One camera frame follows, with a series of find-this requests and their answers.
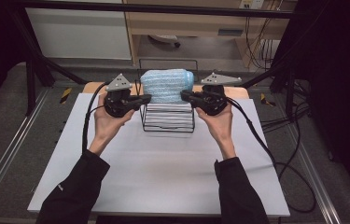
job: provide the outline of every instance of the white surface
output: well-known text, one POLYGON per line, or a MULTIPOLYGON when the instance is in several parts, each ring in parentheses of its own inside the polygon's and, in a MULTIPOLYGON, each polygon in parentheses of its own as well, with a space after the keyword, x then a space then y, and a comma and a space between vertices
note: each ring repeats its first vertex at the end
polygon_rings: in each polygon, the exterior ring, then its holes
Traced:
MULTIPOLYGON (((121 0, 73 0, 122 3, 121 0)), ((38 43, 47 57, 130 60, 122 12, 27 8, 38 43)))
MULTIPOLYGON (((42 202, 63 181, 81 155, 82 127, 92 94, 81 93, 49 165, 29 204, 42 202)), ((252 100, 238 100, 265 141, 252 100)), ((271 160, 233 109, 232 137, 237 155, 269 217, 289 216, 271 160)), ((123 215, 217 216, 218 182, 214 171, 221 155, 204 122, 196 118, 194 133, 145 133, 140 114, 121 128, 102 158, 111 168, 92 212, 123 215)), ((94 136, 91 119, 89 143, 94 136)))

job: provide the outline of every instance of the black pole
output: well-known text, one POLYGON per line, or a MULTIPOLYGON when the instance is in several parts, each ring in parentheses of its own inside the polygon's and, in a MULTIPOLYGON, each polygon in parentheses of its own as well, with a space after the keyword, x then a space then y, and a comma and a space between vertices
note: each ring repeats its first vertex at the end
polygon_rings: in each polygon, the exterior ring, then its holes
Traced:
POLYGON ((287 96, 286 96, 286 114, 288 119, 293 122, 293 99, 294 99, 294 68, 290 68, 287 78, 287 96))
POLYGON ((26 62, 26 80, 27 80, 27 111, 29 116, 35 108, 35 70, 33 60, 26 62))
POLYGON ((247 82, 245 82, 245 83, 243 83, 243 84, 241 84, 239 86, 236 86, 236 87, 242 87, 242 88, 245 88, 245 89, 247 89, 249 87, 252 87, 256 83, 261 82, 262 80, 264 80, 267 77, 274 77, 274 76, 276 76, 278 72, 283 71, 283 68, 284 68, 284 66, 277 65, 276 67, 271 68, 270 70, 264 72, 263 74, 261 74, 259 76, 256 76, 256 77, 248 80, 247 82))
POLYGON ((278 10, 256 10, 241 8, 219 7, 184 7, 144 4, 115 4, 90 2, 64 2, 41 0, 13 0, 11 4, 17 7, 89 10, 89 11, 120 11, 120 12, 149 12, 190 15, 232 16, 250 18, 304 19, 307 13, 278 10))
POLYGON ((85 84, 89 83, 89 81, 87 81, 81 77, 78 77, 78 76, 74 75, 73 73, 67 71, 66 69, 62 68, 60 65, 56 64, 55 62, 53 62, 50 59, 48 59, 47 57, 45 57, 44 55, 40 55, 40 58, 50 68, 56 70, 57 72, 61 73, 64 76, 72 79, 77 84, 84 84, 85 85, 85 84))
POLYGON ((12 19, 13 24, 17 27, 22 36, 24 46, 21 46, 21 48, 23 53, 33 61, 34 71, 40 79, 41 84, 43 86, 52 86, 55 79, 48 68, 41 62, 38 56, 38 53, 41 53, 40 48, 36 45, 25 24, 23 23, 19 11, 15 8, 7 7, 7 14, 12 19))

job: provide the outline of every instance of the metal rail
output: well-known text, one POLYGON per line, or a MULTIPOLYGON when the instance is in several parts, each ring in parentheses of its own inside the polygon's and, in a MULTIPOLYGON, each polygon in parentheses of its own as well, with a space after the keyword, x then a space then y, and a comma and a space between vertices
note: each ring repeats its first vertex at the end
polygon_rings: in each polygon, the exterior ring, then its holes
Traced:
POLYGON ((11 165, 12 161, 14 160, 15 156, 17 155, 17 152, 19 148, 21 147, 21 144, 23 140, 25 139, 26 135, 28 134, 30 128, 32 127, 33 123, 35 122, 35 118, 38 116, 38 113, 40 112, 46 97, 49 93, 49 88, 46 88, 40 92, 37 100, 36 100, 36 107, 35 110, 33 110, 32 114, 29 117, 26 117, 23 120, 22 125, 18 129, 17 133, 13 137, 11 143, 7 147, 6 152, 3 154, 3 157, 0 160, 0 183, 5 176, 8 167, 11 165))
MULTIPOLYGON (((277 94, 274 94, 274 98, 278 104, 278 108, 280 109, 282 115, 286 116, 287 114, 285 112, 285 102, 283 101, 282 97, 278 97, 277 94)), ((287 126, 287 128, 290 132, 291 139, 293 140, 295 146, 297 144, 296 142, 298 136, 295 124, 291 123, 287 126)), ((323 214, 324 219, 328 224, 341 224, 341 220, 337 214, 337 210, 335 209, 334 204, 332 203, 331 198, 329 197, 329 194, 327 193, 326 188, 322 180, 320 179, 320 176, 317 173, 317 170, 314 164, 312 163, 302 141, 300 142, 298 158, 300 159, 301 165, 315 192, 317 203, 320 206, 320 210, 323 214)))

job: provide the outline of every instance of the white table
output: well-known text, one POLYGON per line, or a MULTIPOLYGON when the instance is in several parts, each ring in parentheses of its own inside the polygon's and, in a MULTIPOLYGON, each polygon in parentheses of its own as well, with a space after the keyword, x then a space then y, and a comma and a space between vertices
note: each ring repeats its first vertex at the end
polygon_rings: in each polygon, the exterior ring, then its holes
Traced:
MULTIPOLYGON (((29 211, 41 209, 42 202, 79 159, 82 127, 91 96, 89 93, 78 96, 29 211)), ((253 101, 238 102, 265 141, 253 101)), ((269 156, 250 132, 242 114, 235 108, 232 112, 232 138, 237 155, 268 217, 289 216, 269 156)), ((198 117, 195 121, 194 133, 146 133, 136 112, 101 156, 111 168, 92 212, 123 216, 219 216, 214 162, 221 161, 221 154, 204 122, 198 117)), ((89 143, 93 130, 91 115, 89 143)))

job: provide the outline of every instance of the wrist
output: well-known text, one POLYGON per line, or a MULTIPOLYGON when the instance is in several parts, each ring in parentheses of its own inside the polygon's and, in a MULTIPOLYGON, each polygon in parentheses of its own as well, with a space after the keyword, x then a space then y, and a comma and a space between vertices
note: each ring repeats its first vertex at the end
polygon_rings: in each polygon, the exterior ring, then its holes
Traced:
POLYGON ((235 146, 233 145, 232 139, 217 141, 220 147, 221 155, 223 160, 236 157, 235 146))
POLYGON ((90 146, 90 152, 100 156, 102 152, 105 150, 105 147, 107 146, 108 142, 104 139, 100 138, 93 138, 90 146))

